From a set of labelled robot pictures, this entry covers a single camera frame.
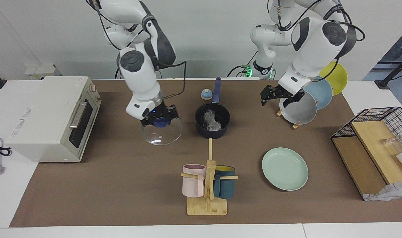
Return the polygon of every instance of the white table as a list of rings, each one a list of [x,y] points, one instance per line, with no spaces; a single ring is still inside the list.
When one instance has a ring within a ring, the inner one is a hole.
[[[0,137],[9,136],[27,107],[26,101],[40,81],[12,81],[0,91]],[[6,91],[15,97],[6,97]],[[354,114],[365,108],[401,106],[389,90],[379,90],[372,81],[349,81],[343,91]],[[16,108],[5,111],[3,108]],[[18,153],[1,159],[0,237],[402,237],[402,222],[325,223],[197,226],[72,226],[8,228],[37,163]]]

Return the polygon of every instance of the pink mug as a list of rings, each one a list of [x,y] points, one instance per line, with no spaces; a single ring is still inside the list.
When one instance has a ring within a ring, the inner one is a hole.
[[[196,178],[183,177],[182,193],[187,197],[200,197],[204,195],[204,176],[206,167],[202,164],[185,164],[183,172],[198,175]]]

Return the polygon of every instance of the mint green plate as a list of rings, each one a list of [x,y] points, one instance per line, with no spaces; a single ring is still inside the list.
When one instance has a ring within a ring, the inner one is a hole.
[[[276,188],[295,191],[308,180],[308,167],[297,152],[287,148],[274,148],[263,157],[263,173]]]

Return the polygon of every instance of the oven knob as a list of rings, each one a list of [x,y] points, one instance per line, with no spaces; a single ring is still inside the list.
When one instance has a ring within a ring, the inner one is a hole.
[[[95,92],[95,85],[94,85],[94,84],[91,84],[91,85],[89,86],[89,91],[90,91],[90,92]]]

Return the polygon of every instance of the black pot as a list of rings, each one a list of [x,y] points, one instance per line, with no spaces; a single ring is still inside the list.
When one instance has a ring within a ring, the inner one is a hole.
[[[216,83],[214,86],[212,102],[202,105],[195,113],[195,124],[197,126],[197,131],[201,136],[205,138],[217,139],[223,136],[226,133],[230,122],[229,111],[226,109],[226,107],[223,107],[219,104],[220,86],[221,78],[218,77],[216,78]],[[216,113],[214,119],[220,123],[222,129],[218,131],[209,131],[206,129],[207,124],[204,123],[204,114],[209,109]]]

